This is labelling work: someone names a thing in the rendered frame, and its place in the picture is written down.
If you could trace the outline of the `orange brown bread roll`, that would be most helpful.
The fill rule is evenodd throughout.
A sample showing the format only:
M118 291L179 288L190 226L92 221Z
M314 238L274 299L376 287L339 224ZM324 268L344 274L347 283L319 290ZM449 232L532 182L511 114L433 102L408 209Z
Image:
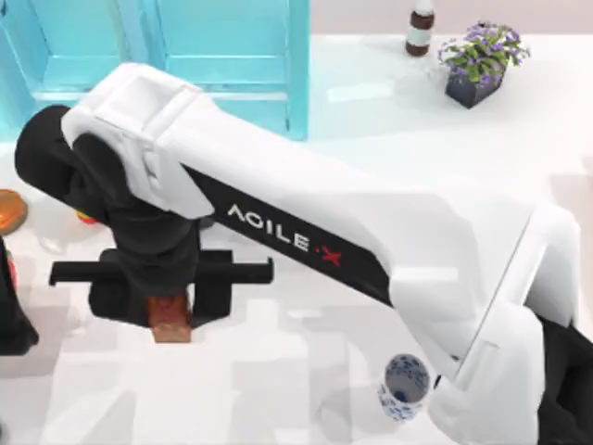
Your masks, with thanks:
M15 232L26 220L28 205L11 189L0 189L0 235Z

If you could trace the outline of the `brown bread loaf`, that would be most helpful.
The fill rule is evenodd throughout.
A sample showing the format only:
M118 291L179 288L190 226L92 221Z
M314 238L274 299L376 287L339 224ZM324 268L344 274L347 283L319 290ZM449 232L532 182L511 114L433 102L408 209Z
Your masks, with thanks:
M149 328L157 343L191 342L191 313L185 290L170 297L150 297L145 308Z

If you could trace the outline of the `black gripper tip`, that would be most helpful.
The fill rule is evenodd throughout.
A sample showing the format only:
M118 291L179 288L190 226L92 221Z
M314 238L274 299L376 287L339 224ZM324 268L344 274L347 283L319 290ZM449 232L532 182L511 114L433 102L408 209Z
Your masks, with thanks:
M38 332L19 303L8 252L0 236L0 357L23 356L38 342Z

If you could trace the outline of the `purple flower plant pot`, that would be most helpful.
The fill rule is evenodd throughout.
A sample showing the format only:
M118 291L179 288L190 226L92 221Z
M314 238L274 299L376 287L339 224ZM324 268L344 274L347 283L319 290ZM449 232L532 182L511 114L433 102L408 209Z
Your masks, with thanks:
M508 67L519 67L530 57L530 48L516 30L484 20L437 51L438 61L448 69L446 95L467 109L500 88Z

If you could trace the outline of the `blue and white cup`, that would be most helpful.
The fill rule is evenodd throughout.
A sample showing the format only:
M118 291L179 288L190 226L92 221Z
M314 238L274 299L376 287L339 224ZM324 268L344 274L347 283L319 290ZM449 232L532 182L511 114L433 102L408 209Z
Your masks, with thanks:
M432 378L421 359L399 354L386 365L377 396L384 413L403 423L422 410L431 388Z

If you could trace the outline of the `light blue rack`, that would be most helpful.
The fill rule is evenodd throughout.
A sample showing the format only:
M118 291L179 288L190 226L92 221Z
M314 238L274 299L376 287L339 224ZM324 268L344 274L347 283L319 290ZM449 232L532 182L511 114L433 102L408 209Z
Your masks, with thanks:
M122 62L165 70L223 110L304 140L309 24L310 0L0 0L0 142Z

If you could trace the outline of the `brown bottle white label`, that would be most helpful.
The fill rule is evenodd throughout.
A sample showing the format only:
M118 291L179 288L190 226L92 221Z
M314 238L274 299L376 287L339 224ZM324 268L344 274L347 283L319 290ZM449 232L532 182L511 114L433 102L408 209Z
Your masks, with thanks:
M412 57L425 56L430 48L435 25L435 0L416 0L410 12L405 49Z

